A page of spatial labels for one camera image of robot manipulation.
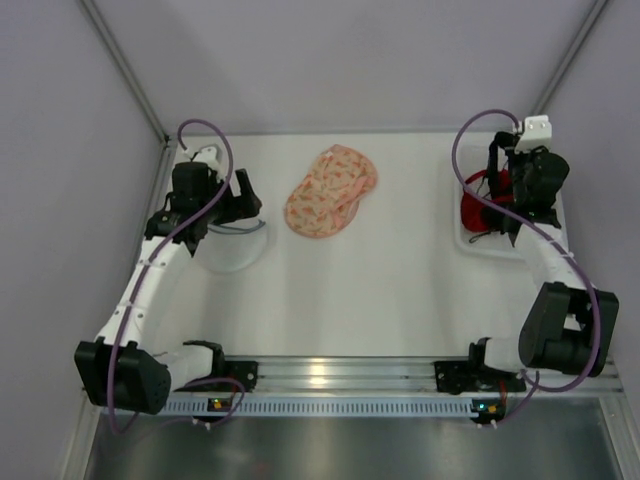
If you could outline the pink floral mesh laundry bag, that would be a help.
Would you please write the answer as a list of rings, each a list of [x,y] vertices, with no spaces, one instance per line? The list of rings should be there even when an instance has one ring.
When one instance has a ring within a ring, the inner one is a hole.
[[[360,201],[378,183],[373,162],[350,147],[335,144],[314,160],[284,206],[286,225],[295,233],[324,239],[344,230]]]

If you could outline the black bra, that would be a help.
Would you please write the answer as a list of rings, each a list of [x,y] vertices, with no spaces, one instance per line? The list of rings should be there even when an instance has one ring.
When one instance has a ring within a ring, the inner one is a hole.
[[[511,151],[518,140],[513,133],[498,132],[488,147],[487,166],[465,180],[467,186],[479,181],[475,194],[507,210],[513,203],[512,181],[506,166],[498,167],[498,151]],[[472,234],[468,242],[473,244],[480,238],[504,232],[507,216],[480,202],[475,196],[464,192],[460,204],[461,224]]]

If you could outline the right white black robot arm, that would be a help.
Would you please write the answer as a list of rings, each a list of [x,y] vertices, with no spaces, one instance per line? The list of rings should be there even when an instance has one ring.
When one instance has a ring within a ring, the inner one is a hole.
[[[465,181],[488,191],[464,192],[461,223],[474,234],[507,236],[538,293],[516,339],[481,338],[470,345],[469,360],[484,370],[532,368],[597,377],[606,364],[619,300],[612,292],[586,287],[571,264],[556,209],[568,163],[545,145],[522,150],[519,142],[517,134],[495,134],[486,168]]]

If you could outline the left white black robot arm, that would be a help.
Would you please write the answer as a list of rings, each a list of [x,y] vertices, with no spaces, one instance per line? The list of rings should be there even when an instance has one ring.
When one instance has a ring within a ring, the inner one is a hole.
[[[254,219],[262,202],[246,170],[220,177],[205,162],[177,164],[162,207],[146,222],[140,257],[108,322],[76,347],[74,362],[92,404],[157,414],[174,391],[222,389],[232,371],[220,344],[184,332],[159,338],[174,290],[211,227]]]

